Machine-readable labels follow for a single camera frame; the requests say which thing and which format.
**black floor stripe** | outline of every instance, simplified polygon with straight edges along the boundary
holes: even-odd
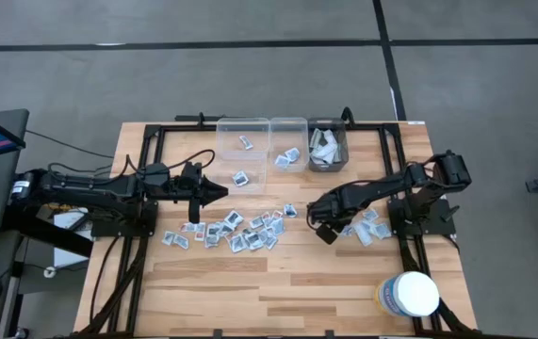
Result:
[[[390,84],[390,90],[393,98],[394,112],[397,121],[406,121],[407,114],[404,110],[404,104],[402,103],[402,93],[400,92],[399,77],[397,76],[397,69],[394,65],[394,57],[392,56],[392,48],[390,48],[390,39],[388,38],[388,30],[385,25],[385,18],[383,16],[382,2],[380,0],[373,0],[373,8],[375,9],[375,17],[378,23],[378,29],[380,30],[380,41],[382,43],[383,61],[385,62],[386,72],[388,74],[388,83]]]
[[[0,45],[0,52],[55,52],[55,51],[136,51],[234,49],[276,47],[363,47],[379,46],[379,40],[248,40],[248,41],[193,41],[141,43],[79,43]]]
[[[535,39],[442,39],[442,40],[391,40],[391,46],[522,46],[538,45]]]

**blue can label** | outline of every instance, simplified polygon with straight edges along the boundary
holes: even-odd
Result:
[[[383,282],[379,292],[380,303],[386,311],[393,315],[410,316],[401,310],[394,299],[394,283],[397,278],[398,276]]]

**wooden tabletop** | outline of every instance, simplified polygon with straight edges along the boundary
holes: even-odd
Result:
[[[127,154],[138,163],[145,124],[122,125],[114,175],[122,169]],[[424,124],[401,122],[400,131],[407,161],[422,161],[432,155]],[[161,202],[156,232],[147,251],[135,335],[208,336],[214,329],[223,329],[225,335],[322,335],[325,330],[339,335],[412,334],[409,318],[386,315],[373,300],[376,285],[402,272],[398,241],[374,238],[373,244],[364,248],[356,235],[340,236],[329,246],[305,222],[305,205],[326,190],[385,175],[377,133],[353,131],[347,138],[350,162],[342,171],[278,173],[269,169],[265,194],[230,195],[201,211],[202,221],[212,222],[235,208],[247,225],[264,211],[283,210],[285,203],[293,203],[299,215],[285,220],[286,231],[273,250],[233,254],[224,239],[217,248],[206,249],[204,243],[193,240],[193,234],[183,234],[189,239],[188,250],[168,247],[162,244],[162,236],[167,230],[177,232],[187,221],[187,203]],[[174,164],[215,145],[213,132],[169,132],[162,161]],[[393,142],[390,151],[397,170]],[[207,159],[200,156],[200,161]],[[216,175],[219,170],[215,163],[204,169],[204,174]],[[385,203],[380,200],[371,206],[380,214],[380,221],[388,222]],[[475,327],[457,250],[442,236],[424,236],[424,241],[432,277],[443,299],[466,325]],[[110,242],[106,238],[94,244],[75,331],[89,323],[92,289]],[[131,257],[136,247],[135,242]],[[119,240],[109,255],[95,312],[114,288],[121,250]],[[129,296],[130,290],[122,299],[119,330],[125,328]]]

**gray floor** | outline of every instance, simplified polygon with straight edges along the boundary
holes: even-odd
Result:
[[[538,38],[537,1],[383,1],[391,39]],[[0,44],[254,39],[377,39],[371,1],[0,0]],[[538,336],[538,46],[393,49],[409,120],[436,151],[464,155],[474,183],[449,198],[482,330]],[[113,153],[123,121],[177,114],[393,120],[382,50],[275,48],[0,53],[0,109],[25,107],[29,128]],[[61,159],[106,162],[28,136],[19,170]],[[30,243],[28,261],[52,252]],[[84,271],[22,283],[21,324],[35,338],[72,327]],[[53,311],[48,305],[58,301]]]

